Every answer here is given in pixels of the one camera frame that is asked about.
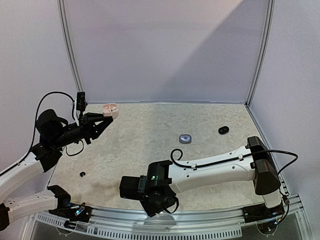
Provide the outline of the pink earbud charging case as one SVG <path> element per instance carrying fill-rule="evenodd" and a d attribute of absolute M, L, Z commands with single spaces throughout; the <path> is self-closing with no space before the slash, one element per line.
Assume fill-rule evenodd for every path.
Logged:
<path fill-rule="evenodd" d="M 118 105 L 116 103 L 104 104 L 102 114 L 104 117 L 112 117 L 112 119 L 115 120 L 119 115 Z"/>

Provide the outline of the purple earbud charging case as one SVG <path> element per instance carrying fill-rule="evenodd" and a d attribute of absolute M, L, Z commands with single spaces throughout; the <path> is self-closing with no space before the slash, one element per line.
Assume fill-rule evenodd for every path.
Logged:
<path fill-rule="evenodd" d="M 181 134 L 178 140 L 181 144 L 190 144 L 192 142 L 192 136 L 189 134 Z"/>

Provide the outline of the black earbud case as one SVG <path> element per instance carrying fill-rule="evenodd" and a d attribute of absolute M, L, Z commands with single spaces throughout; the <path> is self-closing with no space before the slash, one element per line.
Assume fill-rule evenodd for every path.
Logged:
<path fill-rule="evenodd" d="M 222 126 L 218 129 L 218 133 L 220 135 L 225 135 L 227 134 L 228 132 L 230 131 L 229 127 L 228 126 Z"/>

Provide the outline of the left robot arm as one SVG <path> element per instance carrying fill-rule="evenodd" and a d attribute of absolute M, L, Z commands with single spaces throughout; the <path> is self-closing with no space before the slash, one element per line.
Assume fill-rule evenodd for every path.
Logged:
<path fill-rule="evenodd" d="M 92 208 L 85 203 L 74 204 L 70 194 L 58 185 L 25 197 L 10 195 L 34 177 L 53 169 L 70 144 L 91 144 L 118 117 L 116 103 L 107 103 L 102 113 L 86 112 L 85 92 L 72 99 L 73 123 L 57 116 L 53 109 L 36 112 L 34 133 L 39 133 L 39 142 L 31 143 L 25 155 L 0 173 L 0 229 L 35 213 L 49 211 L 70 222 L 90 220 Z"/>

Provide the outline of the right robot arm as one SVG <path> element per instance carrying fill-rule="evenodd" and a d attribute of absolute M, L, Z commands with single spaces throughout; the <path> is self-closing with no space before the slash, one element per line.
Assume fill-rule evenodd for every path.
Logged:
<path fill-rule="evenodd" d="M 247 144 L 233 151 L 182 162 L 175 158 L 174 149 L 169 160 L 152 162 L 147 174 L 139 177 L 123 176 L 119 195 L 123 199 L 139 201 L 149 217 L 168 212 L 179 206 L 178 194 L 200 187 L 222 183 L 251 181 L 256 195 L 263 198 L 258 213 L 262 218 L 276 215 L 282 203 L 281 181 L 272 154 L 292 156 L 294 163 L 298 155 L 293 152 L 268 149 L 257 136 L 247 139 Z"/>

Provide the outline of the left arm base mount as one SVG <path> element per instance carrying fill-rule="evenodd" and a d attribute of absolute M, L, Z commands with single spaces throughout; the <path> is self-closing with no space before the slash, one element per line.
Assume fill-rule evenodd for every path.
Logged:
<path fill-rule="evenodd" d="M 72 203 L 70 194 L 58 185 L 48 186 L 47 190 L 51 191 L 57 199 L 57 208 L 48 210 L 50 214 L 69 219 L 70 222 L 88 223 L 90 221 L 92 207 L 85 203 Z"/>

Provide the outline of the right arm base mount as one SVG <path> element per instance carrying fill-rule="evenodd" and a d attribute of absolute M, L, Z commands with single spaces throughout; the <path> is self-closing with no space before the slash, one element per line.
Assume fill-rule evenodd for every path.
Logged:
<path fill-rule="evenodd" d="M 276 220 L 279 224 L 287 217 L 290 205 L 283 204 L 272 208 L 267 208 L 264 203 L 245 206 L 242 209 L 242 215 L 245 223 L 259 222 L 262 220 Z"/>

